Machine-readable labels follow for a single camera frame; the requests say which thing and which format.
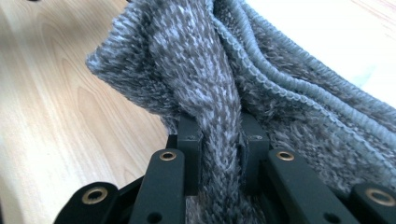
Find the light wooden floor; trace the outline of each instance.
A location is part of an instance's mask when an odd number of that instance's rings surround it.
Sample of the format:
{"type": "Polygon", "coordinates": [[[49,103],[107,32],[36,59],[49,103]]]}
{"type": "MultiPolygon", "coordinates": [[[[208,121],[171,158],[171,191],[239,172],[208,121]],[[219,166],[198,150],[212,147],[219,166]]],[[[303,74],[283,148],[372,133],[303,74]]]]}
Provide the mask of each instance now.
{"type": "Polygon", "coordinates": [[[52,223],[77,189],[95,181],[122,187],[164,146],[158,118],[84,64],[125,5],[0,2],[0,202],[7,224],[52,223]]]}

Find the round hole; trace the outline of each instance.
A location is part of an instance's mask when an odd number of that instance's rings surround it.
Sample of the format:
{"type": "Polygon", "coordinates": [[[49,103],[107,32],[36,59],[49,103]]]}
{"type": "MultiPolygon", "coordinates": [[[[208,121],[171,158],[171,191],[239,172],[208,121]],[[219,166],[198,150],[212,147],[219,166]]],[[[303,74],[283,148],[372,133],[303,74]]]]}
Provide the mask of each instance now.
{"type": "Polygon", "coordinates": [[[176,157],[176,153],[175,152],[164,152],[163,154],[161,154],[160,159],[163,161],[172,161],[174,160],[176,157]]]}
{"type": "Polygon", "coordinates": [[[396,205],[395,199],[391,195],[380,189],[367,189],[366,195],[369,199],[371,199],[375,203],[379,203],[389,207],[396,205]]]}
{"type": "Polygon", "coordinates": [[[94,192],[92,192],[92,193],[90,193],[89,195],[88,195],[88,199],[90,199],[90,200],[94,200],[94,199],[97,199],[97,198],[99,198],[100,196],[102,196],[102,192],[101,191],[94,191],[94,192]]]}
{"type": "Polygon", "coordinates": [[[148,223],[159,223],[163,220],[163,216],[159,213],[151,213],[148,215],[148,223]]]}
{"type": "Polygon", "coordinates": [[[323,217],[330,223],[341,223],[341,219],[333,213],[325,213],[323,217]]]}
{"type": "Polygon", "coordinates": [[[276,156],[280,158],[282,161],[292,161],[294,160],[293,154],[287,152],[287,151],[280,151],[276,153],[276,156]]]}
{"type": "Polygon", "coordinates": [[[82,202],[85,204],[96,204],[107,197],[107,189],[103,187],[95,187],[85,191],[82,196],[82,202]]]}

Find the knit sweater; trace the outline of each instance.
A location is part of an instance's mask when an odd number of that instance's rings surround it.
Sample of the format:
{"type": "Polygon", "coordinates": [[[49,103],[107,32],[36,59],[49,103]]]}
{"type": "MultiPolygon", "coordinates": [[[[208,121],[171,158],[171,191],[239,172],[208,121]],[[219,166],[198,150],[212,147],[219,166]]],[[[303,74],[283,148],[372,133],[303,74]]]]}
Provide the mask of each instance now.
{"type": "Polygon", "coordinates": [[[202,131],[198,196],[188,223],[265,223],[240,191],[241,108],[274,149],[302,155],[329,187],[396,190],[396,110],[345,81],[244,1],[134,0],[88,56],[91,71],[177,133],[181,112],[202,131]]]}

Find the heathered gray knit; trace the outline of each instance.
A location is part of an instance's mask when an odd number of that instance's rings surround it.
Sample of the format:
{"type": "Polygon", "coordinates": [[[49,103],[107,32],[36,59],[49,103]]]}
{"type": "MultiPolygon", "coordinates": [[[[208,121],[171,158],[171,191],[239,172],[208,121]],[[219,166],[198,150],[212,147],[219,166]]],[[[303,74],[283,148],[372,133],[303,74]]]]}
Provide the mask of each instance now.
{"type": "Polygon", "coordinates": [[[134,0],[87,59],[94,74],[177,131],[180,111],[204,134],[203,188],[189,223],[263,223],[239,190],[236,145],[246,108],[274,148],[304,156],[348,192],[396,190],[396,110],[296,46],[245,2],[134,0]]]}

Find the brass grommet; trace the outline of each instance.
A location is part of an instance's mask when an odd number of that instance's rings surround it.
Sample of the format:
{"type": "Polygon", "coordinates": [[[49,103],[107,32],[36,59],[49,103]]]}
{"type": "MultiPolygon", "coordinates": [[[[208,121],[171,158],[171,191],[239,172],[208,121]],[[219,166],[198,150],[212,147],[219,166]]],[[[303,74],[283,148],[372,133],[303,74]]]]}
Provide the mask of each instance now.
{"type": "Polygon", "coordinates": [[[175,152],[171,152],[171,151],[166,151],[163,154],[161,154],[160,159],[162,161],[172,161],[175,159],[176,157],[176,153],[175,152]]]}
{"type": "Polygon", "coordinates": [[[365,191],[366,196],[374,201],[375,203],[379,203],[384,206],[392,207],[396,205],[395,199],[389,195],[388,193],[382,191],[381,189],[367,189],[365,191]]]}
{"type": "Polygon", "coordinates": [[[104,187],[95,187],[85,191],[82,196],[82,202],[85,204],[96,204],[107,197],[107,189],[104,187]]]}
{"type": "Polygon", "coordinates": [[[276,153],[276,156],[280,158],[282,161],[292,161],[294,160],[294,155],[287,151],[280,151],[276,153]]]}

